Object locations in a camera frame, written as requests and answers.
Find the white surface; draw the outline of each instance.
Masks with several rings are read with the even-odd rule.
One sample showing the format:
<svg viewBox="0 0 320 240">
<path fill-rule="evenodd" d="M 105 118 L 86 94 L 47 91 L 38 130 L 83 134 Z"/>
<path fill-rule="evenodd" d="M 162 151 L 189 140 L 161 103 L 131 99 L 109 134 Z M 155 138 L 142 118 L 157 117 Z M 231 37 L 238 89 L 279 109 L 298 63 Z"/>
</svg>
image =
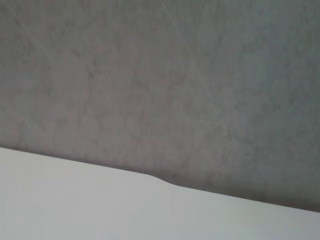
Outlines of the white surface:
<svg viewBox="0 0 320 240">
<path fill-rule="evenodd" d="M 318 240 L 320 213 L 0 148 L 1 240 Z"/>
</svg>

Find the concrete surface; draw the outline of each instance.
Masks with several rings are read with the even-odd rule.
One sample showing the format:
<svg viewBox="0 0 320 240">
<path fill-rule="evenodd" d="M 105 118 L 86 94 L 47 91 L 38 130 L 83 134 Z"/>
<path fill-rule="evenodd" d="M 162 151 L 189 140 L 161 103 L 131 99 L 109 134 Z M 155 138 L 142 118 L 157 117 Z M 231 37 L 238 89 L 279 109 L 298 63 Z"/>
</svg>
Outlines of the concrete surface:
<svg viewBox="0 0 320 240">
<path fill-rule="evenodd" d="M 0 0 L 0 146 L 320 212 L 319 13 Z"/>
</svg>

